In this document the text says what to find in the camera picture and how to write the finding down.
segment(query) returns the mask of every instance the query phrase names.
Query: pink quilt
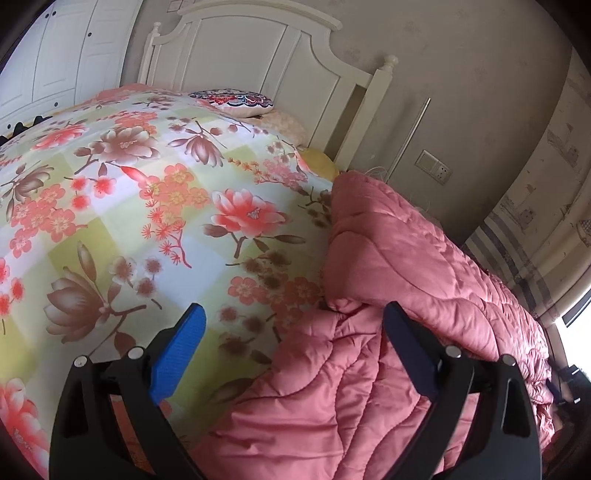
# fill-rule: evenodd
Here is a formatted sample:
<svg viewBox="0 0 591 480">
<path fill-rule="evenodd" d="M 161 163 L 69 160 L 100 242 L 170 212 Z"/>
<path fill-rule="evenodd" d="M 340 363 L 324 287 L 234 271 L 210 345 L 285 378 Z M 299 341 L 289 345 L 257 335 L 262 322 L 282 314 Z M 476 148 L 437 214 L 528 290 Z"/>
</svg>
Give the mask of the pink quilt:
<svg viewBox="0 0 591 480">
<path fill-rule="evenodd" d="M 192 451 L 211 480 L 381 479 L 428 407 L 382 332 L 398 301 L 444 343 L 518 360 L 545 447 L 554 432 L 543 332 L 516 298 L 383 183 L 350 172 L 333 188 L 328 308 L 308 313 L 271 369 Z M 476 405 L 439 469 L 452 466 Z"/>
</svg>

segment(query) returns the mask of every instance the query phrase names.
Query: metal bolt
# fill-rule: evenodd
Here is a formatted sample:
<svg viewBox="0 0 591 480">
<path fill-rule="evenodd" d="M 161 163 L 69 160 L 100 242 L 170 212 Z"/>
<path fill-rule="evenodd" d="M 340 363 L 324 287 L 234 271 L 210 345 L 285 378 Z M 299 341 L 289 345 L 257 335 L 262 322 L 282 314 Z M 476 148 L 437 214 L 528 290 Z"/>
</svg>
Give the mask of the metal bolt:
<svg viewBox="0 0 591 480">
<path fill-rule="evenodd" d="M 134 346 L 128 353 L 127 356 L 132 360 L 140 359 L 144 356 L 144 349 L 140 346 Z"/>
<path fill-rule="evenodd" d="M 86 365 L 87 361 L 88 358 L 86 356 L 80 355 L 76 360 L 74 360 L 74 366 L 78 368 L 83 367 Z"/>
<path fill-rule="evenodd" d="M 460 358 L 462 356 L 462 351 L 455 345 L 445 347 L 445 353 L 452 358 Z"/>
<path fill-rule="evenodd" d="M 508 353 L 501 355 L 501 360 L 503 360 L 503 363 L 505 365 L 509 365 L 510 367 L 514 367 L 517 364 L 517 360 L 515 360 L 515 358 L 509 355 Z"/>
</svg>

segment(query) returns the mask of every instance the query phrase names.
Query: floral comforter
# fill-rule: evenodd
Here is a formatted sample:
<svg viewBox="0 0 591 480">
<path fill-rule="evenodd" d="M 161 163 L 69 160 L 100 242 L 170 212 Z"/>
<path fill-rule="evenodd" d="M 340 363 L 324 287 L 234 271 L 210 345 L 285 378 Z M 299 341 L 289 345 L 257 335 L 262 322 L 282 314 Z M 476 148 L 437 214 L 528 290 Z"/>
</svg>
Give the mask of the floral comforter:
<svg viewBox="0 0 591 480">
<path fill-rule="evenodd" d="M 320 298 L 332 184 L 199 102 L 128 86 L 0 149 L 0 420 L 44 477 L 75 357 L 125 355 L 203 305 L 206 334 L 161 405 L 190 444 Z"/>
</svg>

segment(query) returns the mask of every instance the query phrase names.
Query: beige wall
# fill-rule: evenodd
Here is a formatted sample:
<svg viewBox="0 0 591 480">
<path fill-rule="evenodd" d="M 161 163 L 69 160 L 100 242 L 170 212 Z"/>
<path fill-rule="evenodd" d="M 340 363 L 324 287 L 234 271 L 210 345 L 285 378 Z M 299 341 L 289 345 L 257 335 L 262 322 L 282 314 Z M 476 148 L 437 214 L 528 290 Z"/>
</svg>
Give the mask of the beige wall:
<svg viewBox="0 0 591 480">
<path fill-rule="evenodd" d="M 353 168 L 388 167 L 423 100 L 433 101 L 391 185 L 462 242 L 515 180 L 560 96 L 571 48 L 535 0 L 300 0 L 343 22 L 342 60 L 367 72 L 398 56 L 393 86 Z M 145 0 L 124 67 L 137 78 L 154 21 L 171 31 L 168 0 Z M 414 166 L 423 149 L 453 169 L 445 186 Z"/>
</svg>

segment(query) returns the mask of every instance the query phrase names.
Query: pillow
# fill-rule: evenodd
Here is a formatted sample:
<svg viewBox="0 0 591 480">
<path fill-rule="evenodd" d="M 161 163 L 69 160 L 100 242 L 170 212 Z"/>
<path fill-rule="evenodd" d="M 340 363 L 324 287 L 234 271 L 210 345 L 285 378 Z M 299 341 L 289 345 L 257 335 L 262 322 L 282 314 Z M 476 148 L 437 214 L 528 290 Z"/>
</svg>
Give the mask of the pillow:
<svg viewBox="0 0 591 480">
<path fill-rule="evenodd" d="M 315 148 L 304 148 L 300 155 L 310 170 L 323 179 L 334 181 L 339 175 L 339 169 L 335 163 L 323 152 Z"/>
<path fill-rule="evenodd" d="M 206 100 L 218 110 L 234 118 L 249 118 L 273 110 L 273 100 L 256 92 L 242 90 L 201 90 L 190 93 L 191 98 Z"/>
<path fill-rule="evenodd" d="M 273 110 L 271 113 L 249 118 L 245 123 L 261 129 L 273 130 L 285 137 L 294 147 L 307 144 L 306 130 L 289 113 Z"/>
</svg>

